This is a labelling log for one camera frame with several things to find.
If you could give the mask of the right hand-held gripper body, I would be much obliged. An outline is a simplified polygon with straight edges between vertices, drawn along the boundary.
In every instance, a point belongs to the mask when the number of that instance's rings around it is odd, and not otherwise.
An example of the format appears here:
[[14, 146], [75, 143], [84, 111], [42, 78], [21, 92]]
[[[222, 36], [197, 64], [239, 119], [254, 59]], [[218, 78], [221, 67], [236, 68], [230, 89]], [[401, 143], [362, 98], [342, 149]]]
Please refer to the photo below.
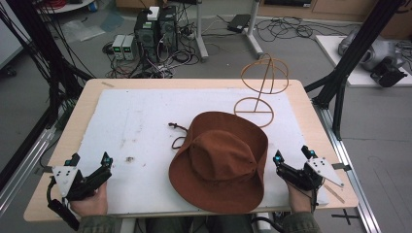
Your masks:
[[307, 160], [302, 169], [292, 169], [288, 181], [299, 189], [309, 191], [319, 189], [324, 180], [328, 180], [337, 186], [343, 187], [333, 166], [325, 158], [311, 158]]

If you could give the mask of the brown brimmed hat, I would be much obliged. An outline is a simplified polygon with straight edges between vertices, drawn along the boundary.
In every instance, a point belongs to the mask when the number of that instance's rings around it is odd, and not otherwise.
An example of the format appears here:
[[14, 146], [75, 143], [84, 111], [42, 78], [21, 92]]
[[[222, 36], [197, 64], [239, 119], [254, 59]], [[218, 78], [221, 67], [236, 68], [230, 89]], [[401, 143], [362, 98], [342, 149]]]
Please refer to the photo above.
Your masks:
[[169, 166], [169, 181], [193, 206], [217, 214], [245, 214], [264, 195], [268, 138], [233, 114], [196, 116]]

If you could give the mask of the wooden hat stand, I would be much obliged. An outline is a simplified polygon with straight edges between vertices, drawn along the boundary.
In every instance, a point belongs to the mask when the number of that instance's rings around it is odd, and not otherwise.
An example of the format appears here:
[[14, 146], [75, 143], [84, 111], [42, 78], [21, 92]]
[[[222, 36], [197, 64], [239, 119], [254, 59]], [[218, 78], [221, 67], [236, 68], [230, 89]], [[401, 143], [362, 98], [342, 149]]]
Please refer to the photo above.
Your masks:
[[252, 91], [254, 96], [239, 99], [233, 107], [233, 112], [240, 117], [266, 117], [260, 122], [260, 128], [270, 125], [275, 119], [275, 110], [264, 99], [285, 92], [289, 85], [289, 66], [281, 59], [265, 53], [262, 58], [244, 66], [240, 72], [240, 80]]

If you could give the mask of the person's right hand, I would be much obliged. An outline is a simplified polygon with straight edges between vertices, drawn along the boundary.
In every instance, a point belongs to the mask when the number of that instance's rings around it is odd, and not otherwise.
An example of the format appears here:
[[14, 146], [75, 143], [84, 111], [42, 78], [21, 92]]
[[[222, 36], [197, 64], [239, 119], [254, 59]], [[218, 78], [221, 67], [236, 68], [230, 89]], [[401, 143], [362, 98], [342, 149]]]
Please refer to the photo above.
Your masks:
[[293, 214], [314, 212], [314, 192], [296, 188], [287, 183], [289, 191], [289, 203]]

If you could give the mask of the thin wooden stick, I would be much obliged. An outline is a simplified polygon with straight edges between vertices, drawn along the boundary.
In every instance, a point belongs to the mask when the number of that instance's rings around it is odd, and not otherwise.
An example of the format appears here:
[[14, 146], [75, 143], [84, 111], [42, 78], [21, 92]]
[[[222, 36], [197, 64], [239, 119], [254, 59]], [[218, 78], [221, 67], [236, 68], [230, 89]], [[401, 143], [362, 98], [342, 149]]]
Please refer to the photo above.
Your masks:
[[337, 193], [335, 192], [329, 185], [324, 184], [324, 188], [332, 194], [337, 200], [339, 200], [341, 203], [345, 204], [345, 200]]

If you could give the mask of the black tape cross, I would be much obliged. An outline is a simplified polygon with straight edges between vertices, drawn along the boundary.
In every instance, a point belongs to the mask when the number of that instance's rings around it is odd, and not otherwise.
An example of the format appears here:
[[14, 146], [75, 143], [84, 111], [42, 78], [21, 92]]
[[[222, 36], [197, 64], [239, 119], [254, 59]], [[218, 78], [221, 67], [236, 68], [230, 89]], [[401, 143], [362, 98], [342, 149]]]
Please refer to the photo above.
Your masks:
[[352, 222], [351, 222], [352, 219], [360, 218], [359, 216], [356, 216], [356, 215], [349, 215], [346, 209], [343, 209], [342, 211], [343, 211], [342, 214], [332, 214], [331, 217], [344, 218], [348, 225], [352, 225]]

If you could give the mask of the white power strip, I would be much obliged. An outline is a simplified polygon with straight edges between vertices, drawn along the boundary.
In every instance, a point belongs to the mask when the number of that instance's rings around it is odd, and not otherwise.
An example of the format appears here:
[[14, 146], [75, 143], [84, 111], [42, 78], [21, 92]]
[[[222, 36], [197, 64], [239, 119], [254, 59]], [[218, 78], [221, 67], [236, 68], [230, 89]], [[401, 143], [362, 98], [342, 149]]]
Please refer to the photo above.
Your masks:
[[267, 222], [268, 219], [268, 213], [257, 213], [257, 229], [259, 233], [271, 232], [271, 225]]

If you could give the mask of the black device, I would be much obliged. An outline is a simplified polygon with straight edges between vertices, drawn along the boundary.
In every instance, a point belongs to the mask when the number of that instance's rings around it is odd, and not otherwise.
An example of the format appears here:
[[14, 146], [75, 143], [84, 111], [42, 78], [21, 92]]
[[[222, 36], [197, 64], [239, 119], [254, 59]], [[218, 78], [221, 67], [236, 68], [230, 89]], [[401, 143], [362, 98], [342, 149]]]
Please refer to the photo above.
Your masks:
[[406, 77], [401, 72], [390, 57], [385, 57], [377, 66], [372, 69], [370, 78], [382, 87], [392, 87]]

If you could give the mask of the grey power supply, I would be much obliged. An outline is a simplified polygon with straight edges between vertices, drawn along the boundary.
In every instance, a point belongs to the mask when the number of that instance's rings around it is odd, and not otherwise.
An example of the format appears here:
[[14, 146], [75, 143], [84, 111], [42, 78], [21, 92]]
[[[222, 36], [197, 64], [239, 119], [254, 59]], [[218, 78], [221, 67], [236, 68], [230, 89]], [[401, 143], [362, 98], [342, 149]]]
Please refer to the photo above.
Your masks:
[[137, 44], [133, 35], [126, 35], [122, 43], [125, 60], [134, 60], [137, 53]]
[[125, 39], [124, 35], [118, 35], [114, 42], [112, 43], [112, 49], [115, 55], [116, 60], [124, 60], [124, 55], [122, 52], [122, 43]]

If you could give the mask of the grey rounded device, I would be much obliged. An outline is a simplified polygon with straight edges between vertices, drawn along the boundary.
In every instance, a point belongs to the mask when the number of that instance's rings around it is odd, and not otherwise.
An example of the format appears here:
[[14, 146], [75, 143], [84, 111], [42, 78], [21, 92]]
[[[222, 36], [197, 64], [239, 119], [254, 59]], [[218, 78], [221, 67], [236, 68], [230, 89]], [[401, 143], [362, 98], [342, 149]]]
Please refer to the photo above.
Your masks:
[[[343, 55], [346, 52], [359, 31], [358, 28], [353, 29], [350, 34], [340, 42], [338, 46], [339, 55]], [[405, 63], [400, 50], [395, 47], [395, 43], [384, 40], [379, 36], [360, 59], [360, 66], [364, 70], [372, 71], [385, 58], [389, 58], [396, 68], [401, 67]]]

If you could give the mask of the clear plastic sheet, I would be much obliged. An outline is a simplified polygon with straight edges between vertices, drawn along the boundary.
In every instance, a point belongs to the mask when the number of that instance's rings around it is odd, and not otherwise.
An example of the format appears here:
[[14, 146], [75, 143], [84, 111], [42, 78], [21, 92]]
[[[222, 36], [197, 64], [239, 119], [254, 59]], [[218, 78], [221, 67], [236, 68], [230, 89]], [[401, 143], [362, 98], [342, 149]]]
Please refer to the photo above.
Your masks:
[[105, 33], [99, 26], [87, 27], [80, 20], [66, 22], [61, 29], [68, 43], [83, 42]]

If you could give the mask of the blue plastic sheet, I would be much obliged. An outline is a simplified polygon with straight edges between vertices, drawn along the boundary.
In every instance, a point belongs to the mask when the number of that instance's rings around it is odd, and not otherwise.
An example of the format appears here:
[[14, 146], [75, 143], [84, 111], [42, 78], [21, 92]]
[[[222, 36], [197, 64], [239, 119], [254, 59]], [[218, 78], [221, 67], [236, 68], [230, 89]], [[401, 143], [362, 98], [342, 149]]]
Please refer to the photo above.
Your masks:
[[108, 13], [100, 24], [100, 28], [105, 32], [112, 32], [122, 26], [123, 22], [124, 18], [122, 16], [115, 13]]

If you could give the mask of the round white table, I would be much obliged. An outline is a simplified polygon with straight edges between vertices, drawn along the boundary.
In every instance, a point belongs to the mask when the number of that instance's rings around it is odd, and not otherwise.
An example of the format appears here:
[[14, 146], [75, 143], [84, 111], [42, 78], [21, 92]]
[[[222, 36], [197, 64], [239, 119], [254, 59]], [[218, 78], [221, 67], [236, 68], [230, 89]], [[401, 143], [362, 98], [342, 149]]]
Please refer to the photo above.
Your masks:
[[60, 14], [78, 10], [93, 2], [94, 0], [39, 0], [35, 9], [38, 13]]

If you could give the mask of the aluminium rail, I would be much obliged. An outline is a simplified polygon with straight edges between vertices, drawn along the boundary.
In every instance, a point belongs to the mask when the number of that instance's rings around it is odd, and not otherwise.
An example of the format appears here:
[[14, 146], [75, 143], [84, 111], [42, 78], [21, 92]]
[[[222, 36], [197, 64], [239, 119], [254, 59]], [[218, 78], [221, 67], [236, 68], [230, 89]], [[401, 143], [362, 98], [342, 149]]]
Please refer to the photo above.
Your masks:
[[375, 215], [368, 203], [367, 197], [361, 187], [361, 181], [358, 178], [355, 167], [352, 164], [349, 153], [347, 152], [344, 143], [338, 139], [332, 131], [332, 115], [329, 110], [323, 110], [318, 106], [314, 107], [318, 117], [325, 129], [325, 132], [333, 146], [334, 151], [343, 165], [349, 165], [350, 170], [346, 172], [351, 188], [358, 197], [358, 204], [356, 210], [360, 216], [361, 223], [366, 233], [382, 233]]
[[7, 212], [30, 173], [40, 163], [46, 150], [52, 146], [55, 132], [54, 128], [45, 129], [39, 136], [34, 138], [28, 148], [18, 153], [20, 162], [6, 184], [0, 189], [0, 217]]

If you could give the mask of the black metal frame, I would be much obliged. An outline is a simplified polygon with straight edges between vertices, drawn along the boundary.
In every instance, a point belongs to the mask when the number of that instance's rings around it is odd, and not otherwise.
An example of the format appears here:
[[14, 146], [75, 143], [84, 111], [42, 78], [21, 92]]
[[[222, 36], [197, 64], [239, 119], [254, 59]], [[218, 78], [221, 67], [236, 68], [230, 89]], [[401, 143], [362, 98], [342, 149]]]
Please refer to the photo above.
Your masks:
[[33, 1], [6, 0], [11, 11], [30, 37], [28, 43], [23, 39], [23, 33], [19, 27], [3, 10], [2, 4], [0, 4], [0, 20], [17, 38], [48, 83], [50, 105], [0, 172], [0, 191], [3, 191], [10, 183], [12, 175], [17, 171], [18, 166], [42, 131], [50, 129], [52, 124], [57, 121], [57, 111], [60, 105], [66, 100], [80, 97], [83, 90], [80, 81], [85, 82], [93, 79], [92, 74], [77, 68], [63, 56]]
[[341, 118], [343, 111], [346, 83], [361, 58], [377, 39], [390, 19], [395, 15], [403, 0], [379, 0], [367, 19], [362, 24], [359, 33], [343, 54], [333, 70], [322, 79], [304, 87], [306, 92], [321, 87], [320, 93], [312, 102], [323, 110], [327, 110], [332, 98], [335, 98], [332, 132], [341, 140]]

